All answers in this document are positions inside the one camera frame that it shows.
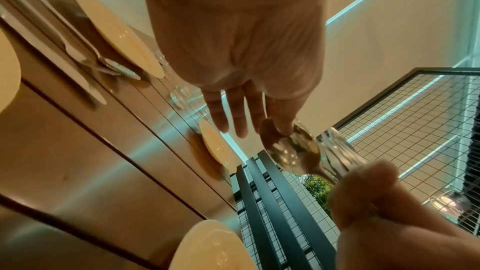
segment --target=wire mesh panel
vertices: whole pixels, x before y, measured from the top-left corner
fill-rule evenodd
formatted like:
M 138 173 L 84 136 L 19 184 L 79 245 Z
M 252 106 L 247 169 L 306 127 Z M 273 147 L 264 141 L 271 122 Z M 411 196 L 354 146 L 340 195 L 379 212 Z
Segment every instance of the wire mesh panel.
M 477 234 L 479 94 L 480 76 L 417 75 L 340 132 L 367 160 L 393 162 L 414 196 Z

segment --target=hand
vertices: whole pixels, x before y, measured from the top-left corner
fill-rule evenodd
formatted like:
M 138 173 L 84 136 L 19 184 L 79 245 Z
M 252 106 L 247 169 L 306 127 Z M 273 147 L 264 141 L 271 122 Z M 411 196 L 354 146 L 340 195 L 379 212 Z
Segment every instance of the hand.
M 479 269 L 480 239 L 421 205 L 397 176 L 392 164 L 377 162 L 350 172 L 330 192 L 340 230 L 337 268 Z M 371 204 L 379 214 L 367 212 Z
M 287 135 L 320 82 L 324 0 L 146 0 L 157 43 L 175 72 L 202 89 L 215 125 L 258 133 L 266 114 Z

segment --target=green foliage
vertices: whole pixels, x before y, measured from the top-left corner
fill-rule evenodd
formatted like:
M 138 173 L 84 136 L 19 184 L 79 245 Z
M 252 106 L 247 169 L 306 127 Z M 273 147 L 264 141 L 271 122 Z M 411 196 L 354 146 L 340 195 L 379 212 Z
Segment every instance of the green foliage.
M 325 179 L 315 175 L 302 176 L 301 181 L 305 188 L 315 198 L 316 202 L 331 217 L 330 209 L 327 205 L 331 184 Z

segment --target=plate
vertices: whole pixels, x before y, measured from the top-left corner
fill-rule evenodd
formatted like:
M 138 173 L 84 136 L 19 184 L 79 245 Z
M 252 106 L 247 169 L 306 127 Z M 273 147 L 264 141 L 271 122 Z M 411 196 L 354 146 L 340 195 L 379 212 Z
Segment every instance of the plate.
M 240 238 L 212 219 L 199 222 L 185 235 L 169 270 L 256 270 Z
M 235 152 L 222 135 L 220 135 L 220 131 L 213 127 L 206 119 L 200 119 L 198 125 L 200 126 L 203 143 L 208 152 L 210 152 L 219 164 L 227 168 L 230 173 L 237 172 Z
M 0 112 L 15 98 L 20 89 L 22 72 L 14 47 L 0 28 Z
M 95 28 L 121 55 L 157 78 L 165 76 L 162 66 L 145 43 L 100 0 L 76 0 Z

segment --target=white plate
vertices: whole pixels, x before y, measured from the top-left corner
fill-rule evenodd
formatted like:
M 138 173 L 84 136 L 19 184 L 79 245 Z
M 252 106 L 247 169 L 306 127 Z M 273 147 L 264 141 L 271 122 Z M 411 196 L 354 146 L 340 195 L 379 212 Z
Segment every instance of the white plate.
M 185 235 L 169 270 L 256 270 L 239 237 L 220 222 L 207 219 Z
M 15 98 L 22 73 L 14 47 L 0 28 L 0 112 Z
M 145 43 L 99 0 L 76 0 L 93 25 L 126 59 L 155 77 L 165 76 L 162 66 Z
M 213 158 L 230 173 L 237 172 L 236 155 L 232 147 L 222 137 L 220 131 L 213 127 L 207 120 L 200 119 L 198 121 L 200 126 L 201 137 L 206 149 Z

